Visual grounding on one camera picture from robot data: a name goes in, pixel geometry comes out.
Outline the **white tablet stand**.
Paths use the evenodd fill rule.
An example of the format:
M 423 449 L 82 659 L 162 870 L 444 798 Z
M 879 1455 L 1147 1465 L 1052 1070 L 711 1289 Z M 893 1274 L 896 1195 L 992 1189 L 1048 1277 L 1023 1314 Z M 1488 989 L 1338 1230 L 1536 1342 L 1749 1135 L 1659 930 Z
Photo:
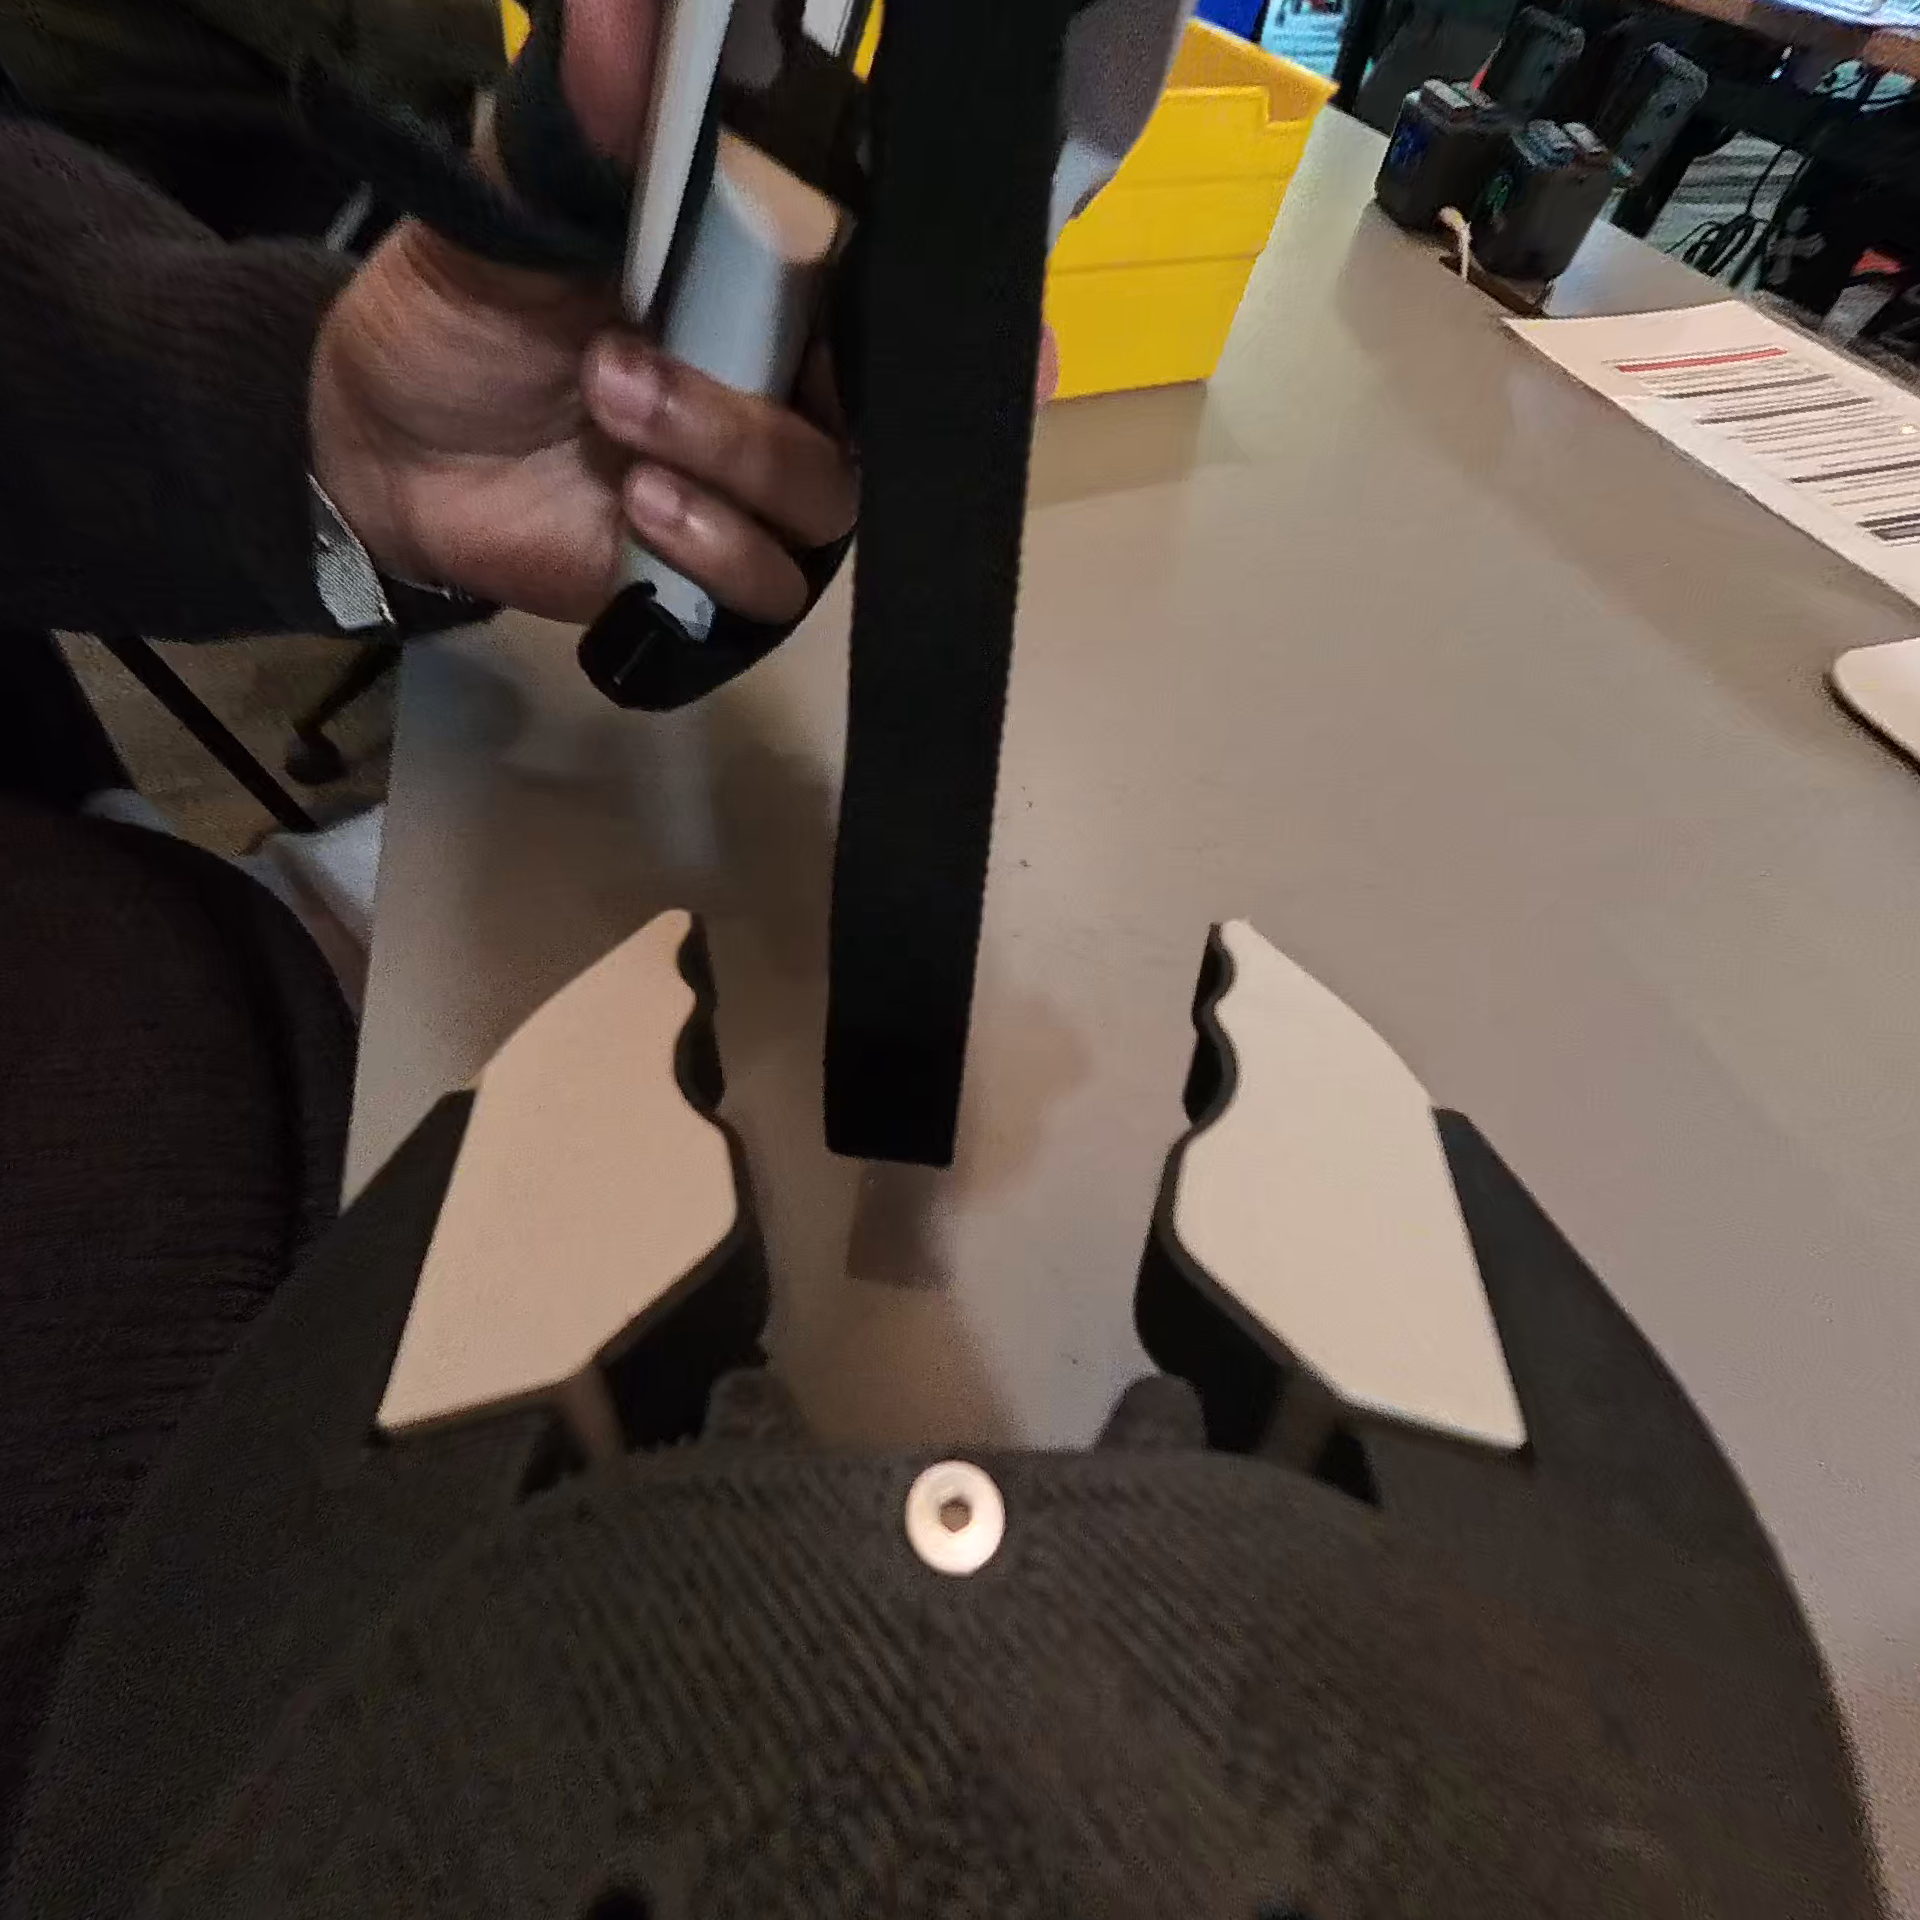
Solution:
M 1834 705 L 1918 778 L 1918 638 L 1841 651 L 1826 685 Z

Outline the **yellow plastic bins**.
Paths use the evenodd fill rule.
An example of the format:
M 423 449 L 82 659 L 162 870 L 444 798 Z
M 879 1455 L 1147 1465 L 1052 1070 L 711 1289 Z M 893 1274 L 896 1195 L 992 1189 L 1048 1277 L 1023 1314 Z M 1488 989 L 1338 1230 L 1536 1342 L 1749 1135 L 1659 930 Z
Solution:
M 843 390 L 978 361 L 1018 406 L 1051 326 L 1067 399 L 1208 379 L 1332 84 L 1190 14 L 1116 175 L 1051 223 L 1065 39 L 1084 3 L 864 3 L 863 192 L 837 257 Z M 530 26 L 496 137 L 563 260 L 615 275 L 639 158 L 608 159 L 564 99 L 563 27 Z

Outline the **small brown tag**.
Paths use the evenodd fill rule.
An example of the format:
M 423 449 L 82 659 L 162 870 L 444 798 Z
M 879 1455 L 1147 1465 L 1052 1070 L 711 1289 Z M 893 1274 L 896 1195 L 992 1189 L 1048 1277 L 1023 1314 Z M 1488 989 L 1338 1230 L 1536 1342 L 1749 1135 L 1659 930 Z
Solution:
M 1443 203 L 1437 213 L 1439 229 L 1449 242 L 1443 246 L 1439 265 L 1443 272 L 1483 291 L 1504 312 L 1517 317 L 1543 317 L 1549 299 L 1554 294 L 1552 277 L 1510 275 L 1488 265 L 1476 252 L 1476 229 L 1468 216 L 1454 203 Z

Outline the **printed paper sheet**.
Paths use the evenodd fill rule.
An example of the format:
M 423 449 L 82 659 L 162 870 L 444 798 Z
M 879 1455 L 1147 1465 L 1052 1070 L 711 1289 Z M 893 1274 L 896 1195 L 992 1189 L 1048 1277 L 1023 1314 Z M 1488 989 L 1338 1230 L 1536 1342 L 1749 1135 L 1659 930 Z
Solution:
M 1918 397 L 1745 299 L 1506 329 L 1832 555 L 1918 601 Z

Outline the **person's left forearm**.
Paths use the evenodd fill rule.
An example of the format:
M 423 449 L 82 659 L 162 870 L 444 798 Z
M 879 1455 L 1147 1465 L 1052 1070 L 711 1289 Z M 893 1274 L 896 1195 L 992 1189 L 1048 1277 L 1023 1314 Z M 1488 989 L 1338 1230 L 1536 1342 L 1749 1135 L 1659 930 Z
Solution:
M 347 256 L 229 242 L 109 155 L 2 134 L 7 630 L 340 634 L 311 381 Z

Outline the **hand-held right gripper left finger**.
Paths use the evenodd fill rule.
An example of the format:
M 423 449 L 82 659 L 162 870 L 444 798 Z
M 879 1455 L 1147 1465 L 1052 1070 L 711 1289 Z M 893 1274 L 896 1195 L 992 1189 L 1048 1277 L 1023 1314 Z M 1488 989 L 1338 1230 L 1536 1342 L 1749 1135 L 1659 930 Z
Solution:
M 469 1085 L 377 1424 L 543 1412 L 590 1460 L 695 1437 L 763 1360 L 771 1277 L 723 1115 L 709 936 L 666 910 L 550 996 Z

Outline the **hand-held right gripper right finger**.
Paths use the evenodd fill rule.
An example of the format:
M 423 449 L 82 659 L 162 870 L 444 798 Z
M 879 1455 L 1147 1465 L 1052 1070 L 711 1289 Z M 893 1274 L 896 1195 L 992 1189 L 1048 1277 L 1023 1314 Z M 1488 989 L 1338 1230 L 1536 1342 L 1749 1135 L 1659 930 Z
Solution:
M 1190 1029 L 1133 1320 L 1206 1447 L 1367 1469 L 1385 1432 L 1522 1464 L 1525 1402 L 1414 1070 L 1242 917 L 1208 930 Z

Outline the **black battery charger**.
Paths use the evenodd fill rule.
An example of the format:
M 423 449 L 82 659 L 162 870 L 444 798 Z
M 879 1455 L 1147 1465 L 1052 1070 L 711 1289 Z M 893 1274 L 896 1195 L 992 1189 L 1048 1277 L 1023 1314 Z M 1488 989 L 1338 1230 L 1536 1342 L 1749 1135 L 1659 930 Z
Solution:
M 1624 192 L 1649 181 L 1708 92 L 1708 71 L 1668 41 L 1649 41 L 1621 59 L 1591 128 L 1615 155 Z
M 1491 123 L 1510 132 L 1557 120 L 1569 104 L 1586 37 L 1578 18 L 1566 12 L 1520 5 L 1476 82 L 1491 104 Z
M 1468 216 L 1476 265 L 1510 282 L 1559 279 L 1622 180 L 1621 155 L 1589 123 L 1517 123 Z
M 1431 78 L 1405 96 L 1374 181 L 1380 211 L 1408 231 L 1468 216 L 1520 116 L 1475 84 Z

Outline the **person's left hand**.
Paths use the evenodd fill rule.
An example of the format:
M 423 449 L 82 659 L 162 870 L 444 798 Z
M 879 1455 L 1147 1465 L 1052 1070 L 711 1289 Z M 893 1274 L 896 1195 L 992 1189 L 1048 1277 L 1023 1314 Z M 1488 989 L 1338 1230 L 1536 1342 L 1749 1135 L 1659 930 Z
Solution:
M 742 394 L 623 319 L 596 282 L 469 252 L 407 217 L 319 332 L 314 476 L 389 575 L 587 626 L 636 542 L 758 621 L 809 604 L 853 533 L 835 399 Z

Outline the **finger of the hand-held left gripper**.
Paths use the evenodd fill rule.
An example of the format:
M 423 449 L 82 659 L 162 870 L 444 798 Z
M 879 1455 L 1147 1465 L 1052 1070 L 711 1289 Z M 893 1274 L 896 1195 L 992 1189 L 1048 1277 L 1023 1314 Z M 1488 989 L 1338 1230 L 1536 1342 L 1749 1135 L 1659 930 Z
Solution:
M 1051 226 L 1067 227 L 1141 143 L 1186 35 L 1193 2 L 1090 2 L 1065 39 Z

